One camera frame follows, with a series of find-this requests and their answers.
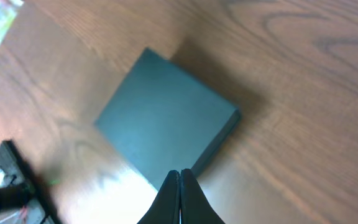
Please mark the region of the dark green box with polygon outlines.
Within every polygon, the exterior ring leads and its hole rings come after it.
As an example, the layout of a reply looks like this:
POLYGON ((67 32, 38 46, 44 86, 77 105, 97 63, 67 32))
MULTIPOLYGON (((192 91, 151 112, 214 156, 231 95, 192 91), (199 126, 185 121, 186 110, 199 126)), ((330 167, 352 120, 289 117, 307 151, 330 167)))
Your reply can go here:
POLYGON ((170 170, 200 174, 240 118, 237 106, 146 48, 95 126, 159 189, 170 170))

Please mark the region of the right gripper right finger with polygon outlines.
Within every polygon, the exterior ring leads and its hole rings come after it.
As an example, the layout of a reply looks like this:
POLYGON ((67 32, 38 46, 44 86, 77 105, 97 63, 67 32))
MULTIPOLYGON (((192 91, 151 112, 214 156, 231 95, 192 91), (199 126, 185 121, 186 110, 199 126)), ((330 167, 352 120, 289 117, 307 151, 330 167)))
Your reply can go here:
POLYGON ((180 201, 183 224, 224 224, 213 210, 190 169, 181 171, 180 201))

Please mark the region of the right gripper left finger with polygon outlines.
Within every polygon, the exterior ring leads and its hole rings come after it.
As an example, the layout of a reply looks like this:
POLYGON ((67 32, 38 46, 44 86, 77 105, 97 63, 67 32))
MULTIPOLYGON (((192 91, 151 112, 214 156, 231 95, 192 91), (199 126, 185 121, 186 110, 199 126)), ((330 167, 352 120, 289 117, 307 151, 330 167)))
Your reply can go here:
POLYGON ((180 174, 171 170, 158 191, 152 205, 138 224, 180 223, 180 174))

